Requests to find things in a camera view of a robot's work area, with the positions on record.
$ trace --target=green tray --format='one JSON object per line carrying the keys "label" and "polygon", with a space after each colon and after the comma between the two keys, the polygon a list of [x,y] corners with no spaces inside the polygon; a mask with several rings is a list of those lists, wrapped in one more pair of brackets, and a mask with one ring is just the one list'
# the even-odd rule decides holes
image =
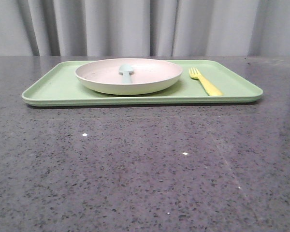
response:
{"label": "green tray", "polygon": [[[254,102],[263,91],[246,79],[210,60],[168,60],[183,67],[180,79],[171,87],[151,94],[117,96],[95,92],[84,87],[74,75],[81,65],[93,61],[59,63],[22,93],[32,106],[85,106],[126,104],[228,103]],[[189,77],[188,68],[196,67],[219,88],[223,96],[208,96],[198,80]]]}

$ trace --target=granite countertop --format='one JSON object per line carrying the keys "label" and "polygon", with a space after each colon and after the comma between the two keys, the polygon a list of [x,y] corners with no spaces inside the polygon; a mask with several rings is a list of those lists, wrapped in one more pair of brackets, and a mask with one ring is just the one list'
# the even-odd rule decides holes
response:
{"label": "granite countertop", "polygon": [[254,103],[35,108],[56,64],[0,57],[0,232],[290,231],[290,57],[210,59]]}

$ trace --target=light blue spoon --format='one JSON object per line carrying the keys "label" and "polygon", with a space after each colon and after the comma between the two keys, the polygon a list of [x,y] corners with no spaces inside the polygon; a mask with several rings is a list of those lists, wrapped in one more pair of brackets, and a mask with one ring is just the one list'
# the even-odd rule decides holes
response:
{"label": "light blue spoon", "polygon": [[129,64],[123,64],[119,67],[119,73],[122,74],[122,83],[123,84],[131,84],[132,80],[130,77],[130,73],[133,73],[133,67]]}

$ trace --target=yellow fork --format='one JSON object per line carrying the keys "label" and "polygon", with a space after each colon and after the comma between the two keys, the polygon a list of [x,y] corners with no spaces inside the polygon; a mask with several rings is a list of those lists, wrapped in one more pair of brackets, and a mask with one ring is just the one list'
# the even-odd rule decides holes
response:
{"label": "yellow fork", "polygon": [[221,96],[223,93],[207,80],[198,69],[190,68],[189,75],[192,79],[198,79],[209,96]]}

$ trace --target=curtain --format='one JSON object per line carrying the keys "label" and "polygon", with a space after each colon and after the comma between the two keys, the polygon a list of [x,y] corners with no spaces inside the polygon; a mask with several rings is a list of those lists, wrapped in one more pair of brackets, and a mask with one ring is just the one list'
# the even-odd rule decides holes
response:
{"label": "curtain", "polygon": [[3,56],[290,56],[290,0],[0,0]]}

